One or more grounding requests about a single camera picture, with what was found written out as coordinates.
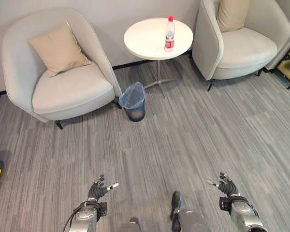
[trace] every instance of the table leg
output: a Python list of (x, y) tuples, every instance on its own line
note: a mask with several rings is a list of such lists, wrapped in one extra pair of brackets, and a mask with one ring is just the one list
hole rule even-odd
[(169, 82), (169, 81), (177, 81), (177, 80), (179, 80), (179, 79), (162, 79), (162, 80), (160, 80), (160, 60), (158, 60), (157, 61), (157, 77), (156, 77), (156, 81), (154, 81), (153, 83), (145, 86), (145, 89), (150, 88), (150, 87), (155, 86), (155, 85), (158, 85), (160, 90), (161, 90), (161, 92), (162, 92), (162, 94), (163, 94), (163, 96), (164, 96), (164, 98), (168, 99), (168, 94), (165, 91), (163, 91), (162, 83)]

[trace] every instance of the white table top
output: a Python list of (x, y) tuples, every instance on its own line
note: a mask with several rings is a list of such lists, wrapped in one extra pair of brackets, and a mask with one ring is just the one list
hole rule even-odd
[(183, 54), (192, 44), (191, 29), (174, 20), (174, 48), (172, 52), (166, 52), (164, 45), (167, 23), (167, 18), (150, 18), (132, 25), (124, 35), (126, 47), (134, 55), (149, 60), (171, 59)]

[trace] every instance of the trash can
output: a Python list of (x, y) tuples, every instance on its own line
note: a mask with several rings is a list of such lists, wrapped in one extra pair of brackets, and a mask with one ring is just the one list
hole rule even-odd
[(125, 109), (127, 116), (133, 122), (139, 122), (145, 117), (145, 89), (140, 82), (129, 86), (120, 95), (119, 104)]

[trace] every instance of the armchair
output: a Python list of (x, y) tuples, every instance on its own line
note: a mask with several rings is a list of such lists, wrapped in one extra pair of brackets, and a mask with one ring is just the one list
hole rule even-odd
[[(46, 67), (27, 39), (69, 23), (91, 64), (48, 78)], [(42, 122), (80, 116), (96, 110), (121, 94), (100, 41), (86, 19), (71, 8), (43, 10), (25, 16), (6, 32), (2, 66), (11, 102)]]
[(201, 0), (192, 57), (206, 80), (231, 79), (269, 63), (290, 37), (290, 23), (275, 0), (250, 0), (244, 27), (220, 32), (218, 0)]

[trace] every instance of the plastic water bottle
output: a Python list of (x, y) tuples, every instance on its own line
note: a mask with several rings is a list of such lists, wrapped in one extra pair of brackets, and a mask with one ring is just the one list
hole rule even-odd
[(174, 25), (174, 16), (169, 16), (169, 22), (166, 26), (165, 33), (165, 46), (164, 49), (167, 52), (172, 52), (174, 47), (174, 34), (175, 34), (175, 25)]

